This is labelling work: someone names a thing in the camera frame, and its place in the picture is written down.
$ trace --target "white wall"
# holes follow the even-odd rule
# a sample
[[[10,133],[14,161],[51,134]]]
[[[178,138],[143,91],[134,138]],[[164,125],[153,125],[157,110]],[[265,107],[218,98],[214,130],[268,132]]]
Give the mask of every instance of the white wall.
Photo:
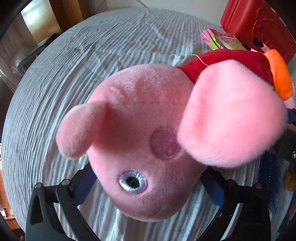
[[[220,26],[228,0],[143,0],[148,7],[187,13]]]
[[[88,0],[91,13],[123,7],[148,7],[187,13],[220,26],[220,19],[228,0]]]
[[[296,55],[290,61],[290,63],[288,63],[288,69],[293,79],[294,86],[296,86]]]

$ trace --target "wooden cabinet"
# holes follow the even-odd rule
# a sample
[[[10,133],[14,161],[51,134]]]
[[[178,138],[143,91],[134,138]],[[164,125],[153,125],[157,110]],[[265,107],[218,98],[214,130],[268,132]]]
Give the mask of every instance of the wooden cabinet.
[[[90,17],[86,0],[32,0],[21,13],[37,43]]]
[[[5,219],[6,223],[10,227],[11,230],[19,229],[20,226],[18,225],[17,221],[15,218],[7,218]]]
[[[0,170],[0,205],[2,208],[6,209],[5,212],[8,215],[8,217],[14,217],[13,212],[10,208],[6,193],[5,193],[1,170]]]

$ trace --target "white string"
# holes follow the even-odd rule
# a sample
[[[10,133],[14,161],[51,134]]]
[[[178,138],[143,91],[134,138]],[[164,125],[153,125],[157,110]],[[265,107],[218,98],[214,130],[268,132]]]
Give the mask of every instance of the white string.
[[[201,59],[198,55],[195,55],[195,54],[192,54],[192,55],[198,57],[199,60],[200,60],[205,66],[208,66],[207,64],[205,64],[205,63],[202,61],[202,59]]]

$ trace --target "pink plush toy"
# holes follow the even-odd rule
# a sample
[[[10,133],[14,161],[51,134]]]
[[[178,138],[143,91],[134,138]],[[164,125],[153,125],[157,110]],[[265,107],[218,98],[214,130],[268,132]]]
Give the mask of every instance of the pink plush toy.
[[[60,152],[73,159],[87,152],[126,216],[169,218],[207,165],[250,162],[286,129],[287,111],[270,84],[268,60],[230,51],[211,51],[180,68],[145,64],[113,74],[64,117],[56,138]],[[257,66],[244,66],[246,58]]]

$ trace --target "orange fabric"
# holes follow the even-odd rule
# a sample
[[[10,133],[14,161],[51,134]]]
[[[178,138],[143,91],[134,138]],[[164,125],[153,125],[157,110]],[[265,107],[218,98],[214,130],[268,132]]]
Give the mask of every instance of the orange fabric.
[[[288,100],[293,96],[293,82],[284,59],[275,49],[264,54],[269,60],[276,92],[283,100]]]

